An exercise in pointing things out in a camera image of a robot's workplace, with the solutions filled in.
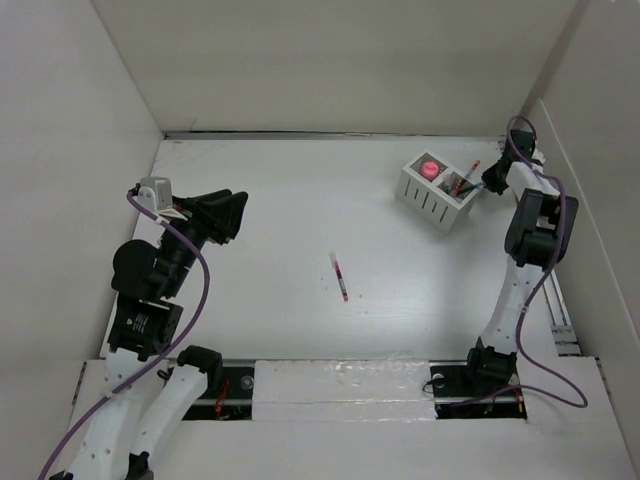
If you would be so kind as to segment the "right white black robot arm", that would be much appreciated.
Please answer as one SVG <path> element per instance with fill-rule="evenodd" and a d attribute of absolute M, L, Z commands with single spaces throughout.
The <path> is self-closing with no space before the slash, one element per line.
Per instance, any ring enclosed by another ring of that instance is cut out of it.
<path fill-rule="evenodd" d="M 522 330 L 534 297 L 566 254 L 579 200 L 566 193 L 558 178 L 544 173 L 543 163 L 534 158 L 536 140 L 534 129 L 509 127 L 499 160 L 482 174 L 486 190 L 496 194 L 512 190 L 517 206 L 505 236 L 503 286 L 462 369 L 462 381 L 473 397 L 506 392 L 519 355 L 551 371 L 525 353 Z"/>

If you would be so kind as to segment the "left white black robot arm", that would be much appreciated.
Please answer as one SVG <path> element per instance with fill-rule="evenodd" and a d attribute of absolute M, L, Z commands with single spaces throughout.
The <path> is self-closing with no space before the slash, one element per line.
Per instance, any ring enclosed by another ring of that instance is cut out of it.
<path fill-rule="evenodd" d="M 114 254 L 116 310 L 100 399 L 51 453 L 42 479 L 151 479 L 184 415 L 202 396 L 224 394 L 220 353 L 190 345 L 160 365 L 194 328 L 211 273 L 202 249 L 239 233 L 249 196 L 228 189 L 181 198 L 142 184 L 128 202 L 163 230 L 157 245 L 129 240 Z"/>

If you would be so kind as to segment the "pink eraser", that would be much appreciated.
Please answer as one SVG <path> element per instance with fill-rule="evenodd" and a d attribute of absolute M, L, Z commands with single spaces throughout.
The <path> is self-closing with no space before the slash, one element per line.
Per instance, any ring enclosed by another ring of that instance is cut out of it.
<path fill-rule="evenodd" d="M 440 175 L 440 165 L 435 161 L 425 161 L 420 167 L 421 176 L 433 182 Z"/>

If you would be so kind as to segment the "orange clear pen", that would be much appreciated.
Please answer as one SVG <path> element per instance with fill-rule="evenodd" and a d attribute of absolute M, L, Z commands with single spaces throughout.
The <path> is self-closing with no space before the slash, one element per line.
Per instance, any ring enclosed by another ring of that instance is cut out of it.
<path fill-rule="evenodd" d="M 458 184 L 456 190 L 455 190 L 455 195 L 457 196 L 457 194 L 462 190 L 462 188 L 469 183 L 469 181 L 471 180 L 472 175 L 474 174 L 474 172 L 476 171 L 476 169 L 479 167 L 481 161 L 480 160 L 476 160 L 473 165 L 470 167 L 470 169 L 468 170 L 468 172 L 465 174 L 465 176 L 463 177 L 463 179 L 460 181 L 460 183 Z"/>

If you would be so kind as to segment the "teal black pen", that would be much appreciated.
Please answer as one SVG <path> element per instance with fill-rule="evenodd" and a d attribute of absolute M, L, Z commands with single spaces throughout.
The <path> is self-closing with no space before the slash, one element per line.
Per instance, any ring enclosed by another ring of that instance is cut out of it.
<path fill-rule="evenodd" d="M 472 184 L 472 185 L 468 185 L 468 186 L 466 186 L 466 187 L 464 187 L 464 188 L 460 189 L 460 190 L 457 192 L 456 196 L 458 197 L 458 196 L 461 196 L 461 195 L 467 194 L 467 193 L 469 193 L 469 192 L 472 192 L 472 191 L 474 191 L 474 190 L 483 189 L 484 187 L 485 187 L 485 184 L 484 184 L 484 183 L 482 183 L 482 182 L 480 182 L 480 183 L 476 183 L 476 184 Z"/>

